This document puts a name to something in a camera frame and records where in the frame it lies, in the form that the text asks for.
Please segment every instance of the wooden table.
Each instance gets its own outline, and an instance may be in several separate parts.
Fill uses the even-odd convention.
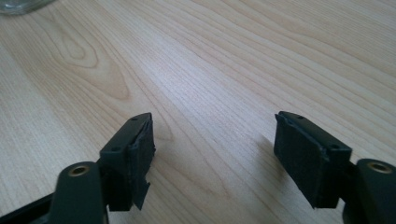
[[[273,153],[274,114],[304,115],[396,164],[396,4],[389,0],[58,0],[0,17],[0,215],[96,161],[151,112],[142,211],[111,223],[340,223]]]

